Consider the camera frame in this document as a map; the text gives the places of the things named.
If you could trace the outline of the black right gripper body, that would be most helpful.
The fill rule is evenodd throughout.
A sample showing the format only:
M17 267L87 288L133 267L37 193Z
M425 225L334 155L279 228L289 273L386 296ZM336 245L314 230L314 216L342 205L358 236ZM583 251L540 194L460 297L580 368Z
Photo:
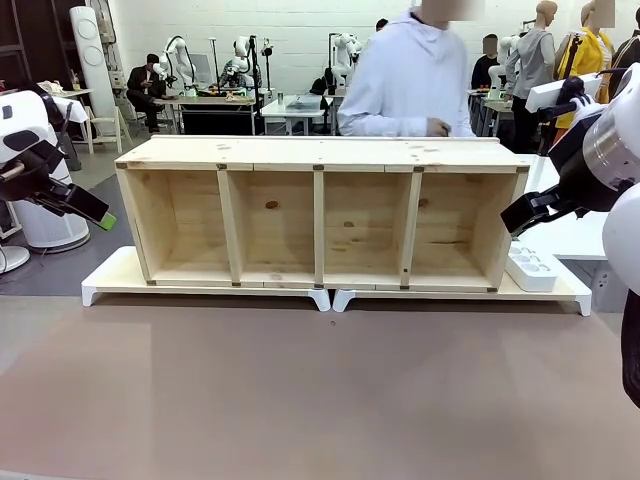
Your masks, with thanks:
M586 134L599 117L595 114L579 120L549 151L559 175L558 184L551 188L555 197L550 207L554 210L608 210L608 188L591 173L583 155Z

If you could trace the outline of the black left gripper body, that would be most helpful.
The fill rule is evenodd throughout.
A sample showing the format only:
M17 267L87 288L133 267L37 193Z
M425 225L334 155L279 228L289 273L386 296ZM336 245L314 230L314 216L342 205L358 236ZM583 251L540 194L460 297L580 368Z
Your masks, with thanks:
M26 201L37 205L37 197L47 197L61 204L67 187L51 177L66 154L59 147L41 141L17 155L1 168L1 200Z

